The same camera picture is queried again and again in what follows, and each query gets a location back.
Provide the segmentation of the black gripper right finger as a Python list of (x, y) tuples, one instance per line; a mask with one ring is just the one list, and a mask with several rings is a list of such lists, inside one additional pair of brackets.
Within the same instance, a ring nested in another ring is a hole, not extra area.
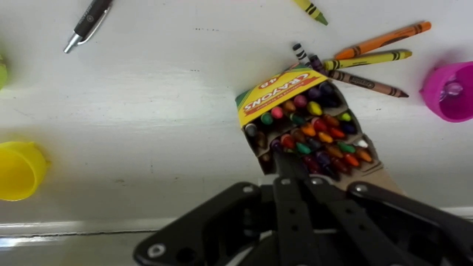
[(314, 200), (336, 220), (367, 266), (414, 266), (414, 259), (398, 248), (369, 214), (337, 186), (321, 178), (306, 180)]

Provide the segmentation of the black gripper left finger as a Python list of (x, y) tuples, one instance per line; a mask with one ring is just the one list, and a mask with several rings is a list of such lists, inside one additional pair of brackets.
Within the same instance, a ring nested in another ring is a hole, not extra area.
[(274, 182), (280, 257), (283, 266), (318, 266), (312, 219), (303, 200), (306, 172), (295, 154), (275, 154)]

